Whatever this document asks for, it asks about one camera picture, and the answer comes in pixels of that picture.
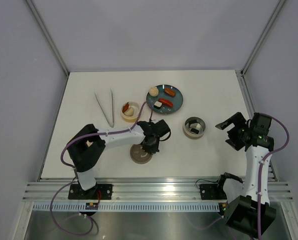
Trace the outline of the grey lunch box lid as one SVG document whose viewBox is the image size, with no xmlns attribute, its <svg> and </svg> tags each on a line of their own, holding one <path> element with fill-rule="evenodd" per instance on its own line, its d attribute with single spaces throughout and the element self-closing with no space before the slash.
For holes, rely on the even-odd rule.
<svg viewBox="0 0 298 240">
<path fill-rule="evenodd" d="M 152 159 L 152 154 L 147 153 L 140 144 L 132 145 L 130 149 L 130 157 L 136 164 L 146 164 Z"/>
</svg>

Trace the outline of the grey steel lunch box container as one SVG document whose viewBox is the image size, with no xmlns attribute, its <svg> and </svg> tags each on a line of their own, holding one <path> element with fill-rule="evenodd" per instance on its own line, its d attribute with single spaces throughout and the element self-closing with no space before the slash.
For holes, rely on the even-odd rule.
<svg viewBox="0 0 298 240">
<path fill-rule="evenodd" d="M 205 122 L 199 117 L 189 117 L 183 123 L 183 132 L 190 139 L 199 139 L 206 130 Z"/>
</svg>

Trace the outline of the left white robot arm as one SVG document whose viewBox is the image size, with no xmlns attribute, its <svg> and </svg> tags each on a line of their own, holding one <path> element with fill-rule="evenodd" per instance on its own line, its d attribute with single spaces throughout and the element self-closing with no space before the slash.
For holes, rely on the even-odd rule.
<svg viewBox="0 0 298 240">
<path fill-rule="evenodd" d="M 171 136 L 171 130 L 164 120 L 158 122 L 139 121 L 132 127 L 100 131 L 93 124 L 86 125 L 66 145 L 60 158 L 68 152 L 73 162 L 79 193 L 86 199 L 97 193 L 93 167 L 105 150 L 133 145 L 140 148 L 140 156 L 150 158 L 159 152 L 159 143 Z"/>
</svg>

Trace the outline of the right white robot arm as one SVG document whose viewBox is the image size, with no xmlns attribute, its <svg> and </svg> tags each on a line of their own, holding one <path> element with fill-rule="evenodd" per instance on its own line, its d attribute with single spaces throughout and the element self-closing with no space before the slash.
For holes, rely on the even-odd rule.
<svg viewBox="0 0 298 240">
<path fill-rule="evenodd" d="M 246 120 L 237 112 L 216 125 L 220 130 L 233 125 L 226 143 L 237 151 L 244 149 L 247 162 L 244 179 L 226 172 L 215 187 L 219 197 L 227 198 L 225 224 L 252 239 L 259 239 L 276 218 L 268 196 L 268 170 L 274 150 L 274 139 L 268 135 L 271 123 L 272 118 L 265 114 L 257 112 Z"/>
</svg>

